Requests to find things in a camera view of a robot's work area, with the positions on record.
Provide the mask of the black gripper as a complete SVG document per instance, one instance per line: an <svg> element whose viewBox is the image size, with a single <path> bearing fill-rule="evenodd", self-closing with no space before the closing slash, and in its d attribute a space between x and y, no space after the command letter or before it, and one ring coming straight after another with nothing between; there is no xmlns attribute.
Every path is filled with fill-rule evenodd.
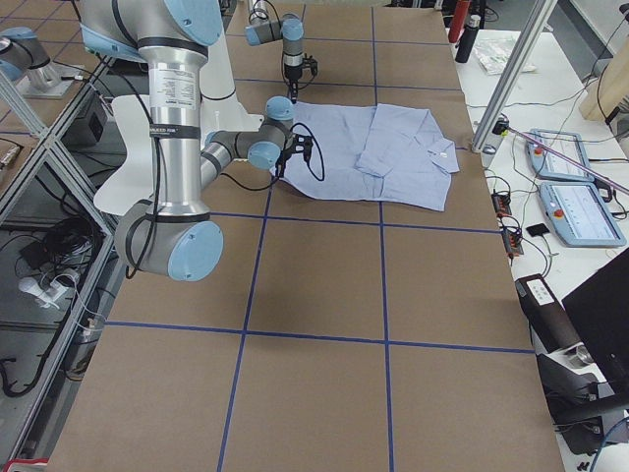
<svg viewBox="0 0 629 472"><path fill-rule="evenodd" d="M313 138L304 135L292 135L280 151L275 163L275 178L284 177L286 164L294 154L300 154L306 164L310 163L313 151Z"/></svg>
<svg viewBox="0 0 629 472"><path fill-rule="evenodd" d="M313 56L283 56L283 75L289 83L289 98L292 102L298 100L299 80L305 70L309 70L311 77L317 75L317 61Z"/></svg>

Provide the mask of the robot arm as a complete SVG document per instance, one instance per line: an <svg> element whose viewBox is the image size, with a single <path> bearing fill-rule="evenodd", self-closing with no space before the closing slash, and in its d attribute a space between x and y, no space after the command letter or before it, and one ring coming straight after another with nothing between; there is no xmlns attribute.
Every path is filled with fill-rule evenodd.
<svg viewBox="0 0 629 472"><path fill-rule="evenodd" d="M86 48L145 63L148 100L141 104L152 146L151 189L126 211L115 247L137 271L197 281L216 267L223 233L210 219L202 189L235 159L283 176L294 154L312 155L313 139L295 133L294 100L274 96L255 131L201 131L200 72L224 37L216 1L85 1Z"/></svg>
<svg viewBox="0 0 629 472"><path fill-rule="evenodd" d="M280 41L280 69L287 97L296 103L299 93L318 75L318 62L304 51L304 24L299 16L280 16L270 1L248 1L245 37L250 46Z"/></svg>

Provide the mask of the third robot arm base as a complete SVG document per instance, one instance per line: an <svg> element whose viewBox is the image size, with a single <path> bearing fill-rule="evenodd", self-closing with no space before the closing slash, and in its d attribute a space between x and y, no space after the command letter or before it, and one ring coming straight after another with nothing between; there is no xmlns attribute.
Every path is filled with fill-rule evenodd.
<svg viewBox="0 0 629 472"><path fill-rule="evenodd" d="M61 98L73 76L64 80L37 35L27 27L1 31L1 72L24 97Z"/></svg>

